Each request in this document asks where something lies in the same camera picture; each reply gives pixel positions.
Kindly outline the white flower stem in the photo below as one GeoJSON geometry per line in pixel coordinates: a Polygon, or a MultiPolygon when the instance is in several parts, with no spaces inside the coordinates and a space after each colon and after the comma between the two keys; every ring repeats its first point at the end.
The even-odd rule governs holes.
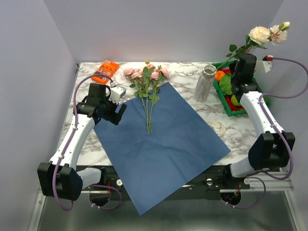
{"type": "Polygon", "coordinates": [[[227,62],[232,59],[238,59],[240,54],[247,53],[251,49],[260,48],[266,50],[265,47],[268,43],[271,43],[274,46],[278,46],[287,40],[288,30],[291,27],[289,21],[285,21],[279,25],[273,25],[270,28],[263,26],[256,26],[250,30],[250,32],[245,35],[245,44],[242,46],[237,46],[231,44],[229,46],[229,53],[226,55],[228,58],[216,69],[218,70],[227,62]]]}

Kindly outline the pink flower stem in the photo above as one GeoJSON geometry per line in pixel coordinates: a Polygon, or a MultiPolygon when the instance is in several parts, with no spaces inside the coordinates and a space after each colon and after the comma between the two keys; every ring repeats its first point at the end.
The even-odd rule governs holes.
{"type": "Polygon", "coordinates": [[[170,72],[159,65],[157,68],[155,67],[153,69],[153,72],[151,73],[150,80],[151,80],[151,86],[152,86],[152,94],[151,94],[151,109],[150,109],[150,114],[149,114],[149,128],[148,128],[148,133],[153,133],[152,129],[152,113],[153,113],[153,108],[154,105],[160,100],[158,93],[160,91],[158,84],[163,82],[166,78],[170,76],[170,72]]]}

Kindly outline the cream ribbon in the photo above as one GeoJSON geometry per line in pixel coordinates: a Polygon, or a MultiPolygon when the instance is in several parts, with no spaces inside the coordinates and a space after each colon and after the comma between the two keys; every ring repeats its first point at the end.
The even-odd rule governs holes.
{"type": "Polygon", "coordinates": [[[207,124],[220,136],[223,137],[226,132],[226,127],[217,121],[207,121],[207,124]]]}

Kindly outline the blue wrapping paper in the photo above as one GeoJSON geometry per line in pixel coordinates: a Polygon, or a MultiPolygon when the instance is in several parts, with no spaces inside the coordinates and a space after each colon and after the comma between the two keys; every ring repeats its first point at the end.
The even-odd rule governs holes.
{"type": "Polygon", "coordinates": [[[102,120],[94,127],[140,215],[230,152],[171,84],[158,95],[151,132],[139,98],[126,102],[118,125],[102,120]]]}

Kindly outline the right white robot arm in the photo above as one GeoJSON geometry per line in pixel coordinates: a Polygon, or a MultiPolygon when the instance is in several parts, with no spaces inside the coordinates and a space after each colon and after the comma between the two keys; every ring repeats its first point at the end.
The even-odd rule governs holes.
{"type": "Polygon", "coordinates": [[[240,54],[239,59],[230,64],[232,92],[251,118],[258,138],[246,158],[225,168],[221,182],[228,189],[237,185],[239,178],[257,172],[268,174],[272,169],[291,164],[295,136],[284,131],[267,107],[259,85],[253,81],[256,64],[257,58],[250,53],[240,54]]]}

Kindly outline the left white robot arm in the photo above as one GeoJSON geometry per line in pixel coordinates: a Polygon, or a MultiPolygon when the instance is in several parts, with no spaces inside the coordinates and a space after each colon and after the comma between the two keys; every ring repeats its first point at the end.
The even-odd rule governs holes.
{"type": "Polygon", "coordinates": [[[42,193],[45,196],[76,201],[89,186],[102,190],[107,183],[103,167],[87,167],[77,171],[77,161],[84,143],[101,121],[118,125],[126,105],[120,103],[126,94],[123,87],[91,83],[87,96],[74,103],[72,122],[56,153],[37,169],[42,193]]]}

